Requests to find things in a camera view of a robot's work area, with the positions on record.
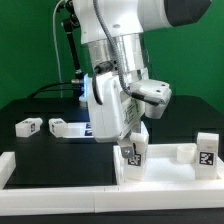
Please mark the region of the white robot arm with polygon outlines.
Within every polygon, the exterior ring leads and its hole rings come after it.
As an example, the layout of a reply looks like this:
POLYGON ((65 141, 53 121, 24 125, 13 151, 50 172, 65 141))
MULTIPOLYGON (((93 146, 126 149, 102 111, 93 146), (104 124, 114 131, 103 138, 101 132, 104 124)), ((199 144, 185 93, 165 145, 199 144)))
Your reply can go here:
POLYGON ((147 149, 141 117, 159 119, 172 91, 148 77, 143 33, 194 24, 212 0, 73 0, 92 76, 87 102, 98 142, 116 142, 125 159, 147 149))

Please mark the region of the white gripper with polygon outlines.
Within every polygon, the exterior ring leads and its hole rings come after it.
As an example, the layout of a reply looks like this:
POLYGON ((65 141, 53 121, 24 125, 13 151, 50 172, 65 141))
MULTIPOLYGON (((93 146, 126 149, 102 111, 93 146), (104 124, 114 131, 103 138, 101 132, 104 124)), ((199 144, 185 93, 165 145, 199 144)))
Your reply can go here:
POLYGON ((92 135, 96 141, 120 140, 122 157, 132 158, 134 143, 125 136, 144 114, 144 103, 124 93, 119 78, 111 72, 104 75, 94 73, 88 80, 87 101, 92 135))

